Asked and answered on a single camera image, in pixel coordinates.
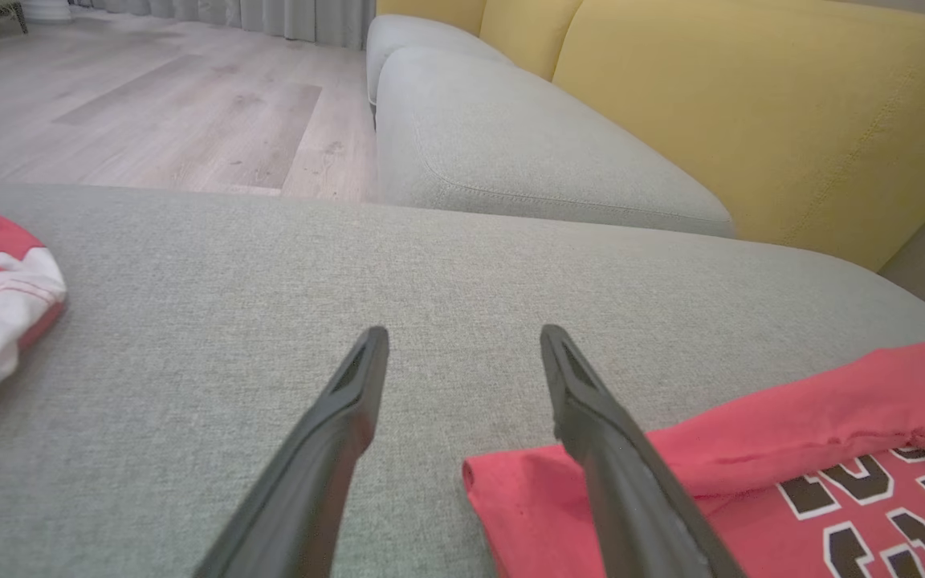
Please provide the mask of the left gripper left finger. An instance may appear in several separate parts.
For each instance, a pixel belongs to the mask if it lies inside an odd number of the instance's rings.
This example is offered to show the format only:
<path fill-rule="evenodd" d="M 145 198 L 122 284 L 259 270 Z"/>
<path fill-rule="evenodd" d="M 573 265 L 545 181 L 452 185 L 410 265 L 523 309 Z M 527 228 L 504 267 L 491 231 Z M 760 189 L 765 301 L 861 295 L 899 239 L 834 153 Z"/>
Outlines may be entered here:
<path fill-rule="evenodd" d="M 327 577 L 359 458 L 373 442 L 389 333 L 361 333 L 203 556 L 198 577 Z"/>

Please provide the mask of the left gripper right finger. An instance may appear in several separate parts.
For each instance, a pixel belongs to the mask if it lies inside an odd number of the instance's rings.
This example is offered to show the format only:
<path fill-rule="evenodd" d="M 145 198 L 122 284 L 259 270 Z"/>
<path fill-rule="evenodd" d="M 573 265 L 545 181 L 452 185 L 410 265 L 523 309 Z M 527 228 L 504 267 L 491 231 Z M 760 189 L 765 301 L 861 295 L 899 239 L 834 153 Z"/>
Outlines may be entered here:
<path fill-rule="evenodd" d="M 741 577 L 743 570 L 573 338 L 543 326 L 554 434 L 583 469 L 609 577 Z"/>

